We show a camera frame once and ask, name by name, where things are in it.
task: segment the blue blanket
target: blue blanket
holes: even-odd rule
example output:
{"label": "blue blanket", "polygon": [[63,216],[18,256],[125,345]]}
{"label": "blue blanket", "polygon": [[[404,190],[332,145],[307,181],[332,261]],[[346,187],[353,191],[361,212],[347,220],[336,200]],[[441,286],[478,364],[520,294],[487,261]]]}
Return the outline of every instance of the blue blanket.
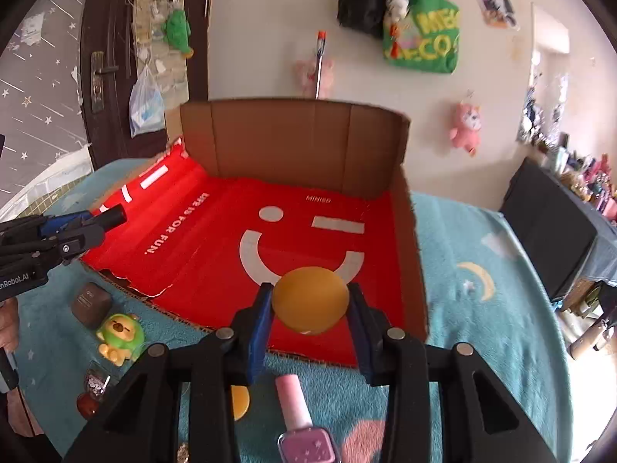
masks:
{"label": "blue blanket", "polygon": [[[97,171],[50,213],[88,208],[111,183],[141,161],[118,161]],[[565,351],[541,283],[506,221],[495,212],[421,194],[413,195],[427,287],[432,345],[469,341],[513,393],[560,462],[570,459],[572,409]],[[85,421],[75,408],[90,360],[114,368],[97,353],[95,336],[76,321],[70,301],[88,281],[108,290],[115,310],[141,317],[147,339],[170,348],[203,335],[149,309],[79,263],[50,272],[49,283],[20,296],[21,385],[42,428],[61,454]],[[251,387],[251,407],[236,424],[243,462],[278,460],[285,430],[273,379],[300,376],[314,423],[327,427],[344,461],[374,458],[383,427],[387,389],[370,388],[355,370],[324,367],[269,354],[266,373]],[[440,418],[432,390],[433,458],[440,461]],[[186,436],[186,409],[181,411]]]}

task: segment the pink nail polish bottle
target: pink nail polish bottle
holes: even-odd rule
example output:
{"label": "pink nail polish bottle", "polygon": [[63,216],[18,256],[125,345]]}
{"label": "pink nail polish bottle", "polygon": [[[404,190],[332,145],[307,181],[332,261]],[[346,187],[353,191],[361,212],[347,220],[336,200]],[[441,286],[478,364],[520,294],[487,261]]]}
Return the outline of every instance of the pink nail polish bottle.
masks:
{"label": "pink nail polish bottle", "polygon": [[279,376],[275,383],[287,427],[278,438],[283,463],[340,463],[331,434],[313,426],[298,376]]}

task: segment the yellow ball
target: yellow ball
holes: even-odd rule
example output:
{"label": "yellow ball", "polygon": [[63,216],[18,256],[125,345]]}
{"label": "yellow ball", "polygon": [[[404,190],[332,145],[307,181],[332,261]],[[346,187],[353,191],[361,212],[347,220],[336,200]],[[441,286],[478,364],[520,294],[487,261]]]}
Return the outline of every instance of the yellow ball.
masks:
{"label": "yellow ball", "polygon": [[246,386],[231,385],[231,402],[233,404],[233,418],[238,421],[249,410],[249,389]]}
{"label": "yellow ball", "polygon": [[347,312],[349,291],[336,273],[316,266],[298,268],[281,277],[272,291],[272,308],[290,329],[320,334]]}

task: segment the nail polish cap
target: nail polish cap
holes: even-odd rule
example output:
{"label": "nail polish cap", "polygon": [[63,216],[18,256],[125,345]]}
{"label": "nail polish cap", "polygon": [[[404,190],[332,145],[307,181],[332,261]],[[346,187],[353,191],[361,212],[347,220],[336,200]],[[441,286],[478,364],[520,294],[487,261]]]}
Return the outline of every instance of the nail polish cap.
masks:
{"label": "nail polish cap", "polygon": [[298,376],[295,374],[279,376],[275,380],[275,384],[287,430],[300,430],[312,427],[313,420],[304,400]]}

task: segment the star wallpaper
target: star wallpaper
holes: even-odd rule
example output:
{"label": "star wallpaper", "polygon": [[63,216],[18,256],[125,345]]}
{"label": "star wallpaper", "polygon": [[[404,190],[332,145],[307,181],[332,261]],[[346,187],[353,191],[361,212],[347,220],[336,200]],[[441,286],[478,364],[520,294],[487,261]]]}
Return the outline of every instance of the star wallpaper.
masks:
{"label": "star wallpaper", "polygon": [[37,0],[0,55],[0,207],[87,143],[79,30],[84,0]]}

